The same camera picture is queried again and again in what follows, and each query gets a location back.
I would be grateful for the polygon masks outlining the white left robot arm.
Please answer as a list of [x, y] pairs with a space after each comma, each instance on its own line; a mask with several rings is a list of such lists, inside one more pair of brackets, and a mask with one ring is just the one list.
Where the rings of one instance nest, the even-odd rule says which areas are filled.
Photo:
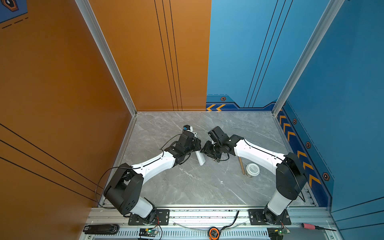
[[123, 216], [136, 215], [145, 223], [152, 223], [157, 218], [157, 208], [141, 197], [143, 185], [163, 171], [182, 165], [192, 153], [197, 155], [200, 165], [205, 163], [197, 133], [184, 129], [179, 139], [158, 156], [133, 166], [118, 166], [103, 195]]

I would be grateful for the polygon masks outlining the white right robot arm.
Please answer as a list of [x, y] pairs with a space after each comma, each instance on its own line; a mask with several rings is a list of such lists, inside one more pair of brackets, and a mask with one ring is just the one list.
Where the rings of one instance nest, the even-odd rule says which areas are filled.
[[276, 191], [265, 206], [262, 217], [270, 225], [281, 223], [287, 216], [286, 208], [300, 196], [308, 181], [299, 157], [294, 153], [284, 155], [264, 149], [238, 135], [229, 137], [219, 126], [208, 135], [212, 140], [203, 146], [203, 154], [217, 162], [221, 161], [222, 154], [245, 158], [276, 176]]

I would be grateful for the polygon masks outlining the white remote with QR label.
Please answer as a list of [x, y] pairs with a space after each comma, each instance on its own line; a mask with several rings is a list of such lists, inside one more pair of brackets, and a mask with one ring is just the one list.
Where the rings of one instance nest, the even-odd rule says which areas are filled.
[[200, 152], [195, 152], [195, 153], [197, 155], [197, 158], [198, 158], [200, 166], [203, 166], [204, 163], [206, 162], [206, 159], [205, 159], [203, 153], [201, 151]]

